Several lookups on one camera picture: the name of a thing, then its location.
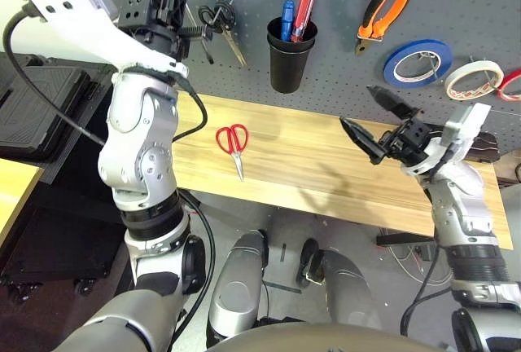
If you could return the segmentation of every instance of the orange pliers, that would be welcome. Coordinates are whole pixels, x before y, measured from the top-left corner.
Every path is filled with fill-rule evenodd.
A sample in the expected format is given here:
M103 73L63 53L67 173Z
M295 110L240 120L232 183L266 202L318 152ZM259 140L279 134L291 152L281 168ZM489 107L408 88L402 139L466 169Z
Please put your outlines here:
M358 28L355 54L361 55L373 42L381 42L387 28L398 18L409 0L395 0L391 8L382 19L374 22L374 18L387 0L371 0L367 6L364 20Z

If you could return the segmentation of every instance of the yellow table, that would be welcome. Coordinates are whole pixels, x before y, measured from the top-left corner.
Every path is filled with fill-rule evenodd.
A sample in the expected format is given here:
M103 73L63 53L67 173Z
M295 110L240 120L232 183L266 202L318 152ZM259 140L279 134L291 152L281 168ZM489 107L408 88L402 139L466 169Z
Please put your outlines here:
M0 159L0 245L42 173L39 167Z
M207 126L173 146L179 187L432 236L431 205L416 180L401 172L398 161L373 166L338 117L207 95L201 99ZM199 124L199 109L184 93L178 111L178 133ZM375 137L392 128L358 122ZM218 128L235 123L250 133L242 155L243 183L232 158L215 142ZM494 168L472 165L484 179L500 245L512 249Z

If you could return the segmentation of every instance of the tape roll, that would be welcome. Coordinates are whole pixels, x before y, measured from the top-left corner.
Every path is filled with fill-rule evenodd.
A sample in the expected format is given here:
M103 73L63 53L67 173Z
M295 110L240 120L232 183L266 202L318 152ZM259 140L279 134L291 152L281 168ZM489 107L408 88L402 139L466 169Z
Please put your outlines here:
M464 90L464 91L456 91L453 86L454 83L461 80L463 77L470 75L472 73L487 71L489 73L493 73L494 77L491 78L492 85L487 81L481 87L478 87L475 90ZM501 82L503 81L503 71L499 68L499 65L489 60L480 60L475 61L473 63L465 64L462 67L458 68L456 71L447 76L445 80L445 91L447 95L458 101L466 101L468 99L475 99L479 97L483 97L489 93L492 93L496 90Z
M434 70L430 69L423 75L416 77L402 77L396 69L404 60L414 55L430 55ZM403 45L389 56L383 66L383 77L389 85L402 89L413 89L428 85L443 77L453 64L453 54L450 46L438 40L419 40Z
M505 76L505 79L503 79L503 82L499 85L499 89L497 89L497 96L506 102L521 102L521 90L518 90L513 94L505 94L505 88L520 77L521 68L516 69L512 73L509 73L507 76Z

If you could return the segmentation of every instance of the gray pegboard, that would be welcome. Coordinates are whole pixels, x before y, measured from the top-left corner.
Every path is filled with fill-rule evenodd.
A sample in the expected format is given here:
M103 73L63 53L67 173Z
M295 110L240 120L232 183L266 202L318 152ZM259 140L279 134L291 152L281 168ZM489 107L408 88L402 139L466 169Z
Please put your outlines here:
M121 4L126 0L116 1ZM214 1L188 3L196 13L198 6L212 5ZM274 106L396 123L394 117L368 98L365 85L386 85L383 63L407 42L423 38L447 42L454 55L451 71L467 63L469 55L496 61L505 73L521 66L521 0L411 0L387 31L384 42L374 44L360 57L353 53L355 36L369 0L317 0L313 9L317 43L309 55L301 87L294 94L281 95L269 85L266 25L280 16L283 1L234 0L238 17L235 39L248 66L239 67L220 36L209 44L216 60L214 65L208 64L200 44L194 43L186 64L196 90ZM478 80L483 84L484 76L476 75L469 82ZM440 83L400 93L411 104L425 108L427 120L434 124L442 124L453 106L461 103L451 100ZM493 106L484 129L497 136L501 153L521 148L521 103L502 102L494 95L476 101Z

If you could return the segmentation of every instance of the pen holder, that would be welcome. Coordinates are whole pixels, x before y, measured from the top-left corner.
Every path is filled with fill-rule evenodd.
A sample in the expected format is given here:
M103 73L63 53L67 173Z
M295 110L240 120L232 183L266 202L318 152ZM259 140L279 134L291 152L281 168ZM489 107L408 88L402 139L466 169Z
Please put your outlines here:
M315 45L317 26L309 21L303 41L285 42L280 39L281 17L268 23L269 78L271 86L283 94L290 94L300 86L309 51Z

